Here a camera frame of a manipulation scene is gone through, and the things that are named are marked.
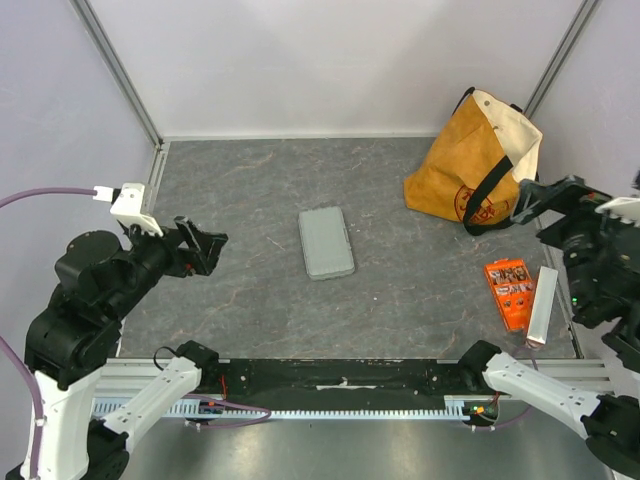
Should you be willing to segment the grey plastic tool case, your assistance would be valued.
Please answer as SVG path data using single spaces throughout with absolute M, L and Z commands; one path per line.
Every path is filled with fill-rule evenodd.
M 339 207 L 301 212 L 298 226 L 306 273 L 311 280 L 329 280 L 355 272 L 344 215 Z

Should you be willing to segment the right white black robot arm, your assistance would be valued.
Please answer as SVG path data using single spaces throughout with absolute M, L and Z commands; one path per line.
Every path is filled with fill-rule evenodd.
M 526 224 L 551 210 L 560 219 L 541 230 L 541 243 L 561 251 L 574 322 L 603 335 L 623 366 L 639 372 L 639 200 L 612 197 L 569 175 L 553 184 L 525 180 L 511 215 Z M 560 421 L 610 469 L 639 476 L 639 399 L 586 391 L 531 368 L 499 347 L 477 341 L 458 362 L 467 392 L 487 387 Z

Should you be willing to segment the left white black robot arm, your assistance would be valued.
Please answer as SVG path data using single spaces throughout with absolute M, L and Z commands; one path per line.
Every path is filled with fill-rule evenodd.
M 110 231 L 73 239 L 54 270 L 59 283 L 32 321 L 18 366 L 32 392 L 30 445 L 9 479 L 118 479 L 143 436 L 181 397 L 216 388 L 216 352 L 181 345 L 169 365 L 124 407 L 101 419 L 93 399 L 123 320 L 164 276 L 208 276 L 228 237 L 178 216 L 146 233 L 133 224 L 124 249 Z

